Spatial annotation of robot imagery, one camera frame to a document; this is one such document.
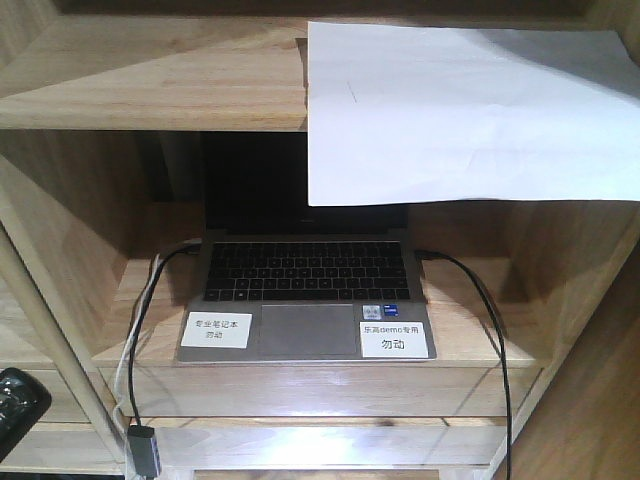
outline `white label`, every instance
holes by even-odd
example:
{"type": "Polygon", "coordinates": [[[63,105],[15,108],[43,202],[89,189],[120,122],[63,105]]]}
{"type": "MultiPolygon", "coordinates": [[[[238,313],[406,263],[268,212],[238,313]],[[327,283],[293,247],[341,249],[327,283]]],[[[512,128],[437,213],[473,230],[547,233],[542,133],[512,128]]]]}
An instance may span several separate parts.
{"type": "Polygon", "coordinates": [[[365,320],[382,320],[382,310],[380,305],[363,305],[362,317],[365,320]]]}
{"type": "Polygon", "coordinates": [[[191,312],[183,347],[247,348],[250,313],[191,312]]]}
{"type": "Polygon", "coordinates": [[[420,322],[360,322],[362,356],[429,358],[420,322]]]}

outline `laptop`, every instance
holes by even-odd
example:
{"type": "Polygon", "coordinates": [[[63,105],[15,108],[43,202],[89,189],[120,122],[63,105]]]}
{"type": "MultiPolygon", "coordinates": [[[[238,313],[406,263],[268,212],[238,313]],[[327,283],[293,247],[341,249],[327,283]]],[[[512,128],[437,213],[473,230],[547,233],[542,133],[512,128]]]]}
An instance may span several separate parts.
{"type": "Polygon", "coordinates": [[[304,132],[206,132],[202,153],[206,233],[178,361],[435,358],[406,205],[309,207],[304,132]]]}

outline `paper sheet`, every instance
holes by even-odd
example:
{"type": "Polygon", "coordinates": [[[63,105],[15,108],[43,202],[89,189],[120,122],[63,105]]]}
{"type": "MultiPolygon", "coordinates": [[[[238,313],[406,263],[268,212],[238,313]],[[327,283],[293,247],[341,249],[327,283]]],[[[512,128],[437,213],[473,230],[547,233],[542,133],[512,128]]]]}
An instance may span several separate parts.
{"type": "Polygon", "coordinates": [[[640,200],[614,32],[309,24],[309,203],[640,200]]]}

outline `laptop lid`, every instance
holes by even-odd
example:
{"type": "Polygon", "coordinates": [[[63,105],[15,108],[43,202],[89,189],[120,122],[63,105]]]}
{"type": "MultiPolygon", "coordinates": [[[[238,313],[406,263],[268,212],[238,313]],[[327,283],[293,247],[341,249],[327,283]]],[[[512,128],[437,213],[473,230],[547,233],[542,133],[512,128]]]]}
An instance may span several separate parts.
{"type": "Polygon", "coordinates": [[[406,205],[310,207],[306,132],[205,132],[202,146],[207,229],[383,233],[407,225],[406,205]]]}

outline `black cable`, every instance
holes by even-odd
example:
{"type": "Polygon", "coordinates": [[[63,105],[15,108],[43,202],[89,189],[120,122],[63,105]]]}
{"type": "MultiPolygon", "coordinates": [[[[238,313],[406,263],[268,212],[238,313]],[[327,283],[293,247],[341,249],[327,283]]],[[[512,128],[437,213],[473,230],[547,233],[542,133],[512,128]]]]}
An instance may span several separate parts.
{"type": "Polygon", "coordinates": [[[502,333],[502,328],[500,326],[500,322],[498,321],[498,309],[495,306],[491,295],[487,291],[486,287],[480,280],[480,277],[476,275],[476,273],[467,267],[464,263],[459,260],[447,255],[445,253],[433,252],[429,250],[418,250],[416,251],[416,256],[420,260],[448,260],[449,262],[455,264],[459,267],[466,275],[469,277],[474,287],[480,294],[484,306],[491,317],[491,321],[493,322],[493,327],[496,330],[496,334],[498,335],[498,343],[500,345],[500,363],[502,364],[502,382],[504,384],[504,394],[505,394],[505,403],[507,406],[507,474],[505,480],[511,479],[511,443],[513,437],[513,418],[511,415],[511,389],[509,387],[509,374],[507,371],[507,354],[504,346],[504,335],[502,333]]]}
{"type": "Polygon", "coordinates": [[[144,298],[141,298],[142,307],[140,309],[140,320],[135,327],[133,332],[133,341],[131,342],[131,350],[129,350],[129,365],[127,367],[128,374],[128,382],[129,382],[129,401],[131,402],[131,408],[133,409],[133,416],[136,420],[136,424],[142,425],[142,421],[140,419],[140,412],[138,411],[138,405],[136,403],[136,396],[133,390],[133,361],[136,356],[136,347],[138,346],[138,337],[140,335],[140,331],[142,330],[142,322],[144,321],[144,317],[147,314],[147,310],[149,310],[149,305],[151,304],[151,299],[153,298],[153,292],[158,284],[158,280],[160,280],[160,274],[164,269],[164,266],[178,254],[193,254],[197,253],[199,250],[199,244],[189,244],[184,245],[171,253],[169,253],[166,257],[162,259],[162,261],[158,264],[158,268],[155,271],[153,278],[151,279],[151,283],[149,284],[149,290],[147,291],[147,295],[144,298]]]}

